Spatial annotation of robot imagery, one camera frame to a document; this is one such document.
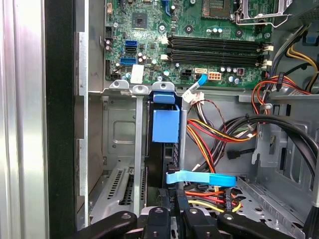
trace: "black clamp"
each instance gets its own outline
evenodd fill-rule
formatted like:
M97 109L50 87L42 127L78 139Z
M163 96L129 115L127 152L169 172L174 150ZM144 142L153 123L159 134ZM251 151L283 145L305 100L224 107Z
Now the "black clamp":
M247 120L247 124L250 124L250 121L249 121L249 114L245 114L245 118Z
M282 86L283 86L284 76L285 76L285 73L284 73L284 72L280 72L280 73L279 73L278 81L277 81L277 84L276 84L276 91L277 91L277 92L279 92L279 90L280 90L280 89L282 88Z
M172 174L172 173L176 173L179 172L179 168L175 167L173 164L168 164L167 165L167 173L168 174Z

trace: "blue latch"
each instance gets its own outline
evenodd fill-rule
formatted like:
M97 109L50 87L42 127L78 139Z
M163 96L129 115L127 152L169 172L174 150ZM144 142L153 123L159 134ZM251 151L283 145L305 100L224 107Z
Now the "blue latch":
M162 103L162 104L175 104L175 96L174 93L171 92L154 92L153 94L153 102L154 103Z
M166 173L166 183L195 182L219 187L234 187L236 177L217 173L200 173L181 170L176 173Z
M153 112L153 142L178 143L179 107L174 110L154 110Z

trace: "black ram slot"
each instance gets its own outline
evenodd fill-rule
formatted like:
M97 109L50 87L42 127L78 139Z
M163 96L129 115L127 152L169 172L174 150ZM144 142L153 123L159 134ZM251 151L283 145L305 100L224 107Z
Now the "black ram slot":
M227 66L247 66L257 67L263 61L263 56L250 56L250 55L231 55L231 54L214 54L207 52L188 52L173 50L168 56L172 62L183 63L206 63L214 65L227 65Z
M171 36L168 40L170 48L184 50L230 51L257 54L257 49L261 49L263 47L263 44L259 42L238 40L220 40L182 36Z

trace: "metal frame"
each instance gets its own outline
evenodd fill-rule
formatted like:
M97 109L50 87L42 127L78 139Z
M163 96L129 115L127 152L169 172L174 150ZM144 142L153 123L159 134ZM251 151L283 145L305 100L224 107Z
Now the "metal frame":
M0 15L0 238L48 239L44 2Z

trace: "yellow wire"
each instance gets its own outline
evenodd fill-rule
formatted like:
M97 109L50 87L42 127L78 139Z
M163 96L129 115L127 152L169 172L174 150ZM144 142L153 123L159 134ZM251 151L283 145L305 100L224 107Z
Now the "yellow wire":
M221 210L221 209L219 209L219 208L217 208L217 207L214 207L214 206L212 206L212 205L210 205L210 204L208 204L208 203L203 203L203 202L201 202L201 201L188 200L188 203L199 204L199 205L208 207L208 208L210 208L210 209L212 209L212 210L218 211L218 212L220 212L220 213L224 213L224 212L225 212L224 210ZM241 204L239 203L238 206L232 210L232 212L234 213L234 212L236 212L237 210L239 210L240 208L241 208Z
M212 205L210 205L208 203L203 203L203 202L195 201L195 200L188 200L188 203L194 203L194 204L199 204L199 205L202 205L202 206L206 206L206 207L208 207L208 208L210 208L212 210L218 211L220 213L224 212L224 210L221 210L221 209L219 209L217 207L214 207L214 206L212 206Z
M209 125L207 125L207 124L205 124L205 123L203 123L203 122L201 122L201 121L199 121L199 120L195 120L195 119L189 119L189 120L195 121L195 122L197 122L197 123L199 123L199 124L201 124L201 125L204 125L205 127L209 128L211 131L213 131L213 132L215 132L215 133L217 133L217 134L219 134L219 135L222 135L223 137L228 138L228 139L230 139L230 140L234 140L234 141L238 141L238 142L243 142L243 141L248 141L248 140L250 140L250 138L233 138L233 137L230 137L230 136L228 136L228 135L226 135L226 134L223 134L223 133L221 133L221 132L215 130L214 128L210 127Z
M232 212L236 212L241 208L241 204L239 203L238 206L236 208L233 208Z
M197 146L201 149L201 151L202 151L202 152L206 152L206 151L204 150L204 147L203 147L202 143L200 142L199 138L198 138L197 135L194 133L194 130L193 130L190 126L187 126L187 130L188 130L189 133L194 137L194 139L195 139L195 141L196 141L196 144L197 144ZM209 158L208 158L207 154L206 154L206 153L205 153L205 154L202 153L202 155L204 156L206 162L208 163L208 166L209 166L210 171L213 173L214 170L213 170L213 168L212 168L212 166L211 166L211 164L210 164L210 161L209 161Z
M290 57L293 57L293 58L300 59L300 60L303 60L303 61L308 62L310 65L312 65L312 66L314 67L314 69L315 69L315 71L316 71L315 74L314 74L314 76L313 76L313 78L311 79L310 83L308 84L307 89L306 89L306 91L309 91L309 92L310 92L310 90L311 90L311 85L312 85L312 84L314 83L314 81L316 80L316 76L317 76L318 71L319 71L319 70L318 70L318 67L317 67L316 63L315 63L310 57L308 57L308 56L306 56L306 55L304 55L304 54L302 54L302 53L300 53L300 52L295 51L295 50L294 50L294 46L295 46L295 45L292 45L292 46L287 50L287 55L290 56Z

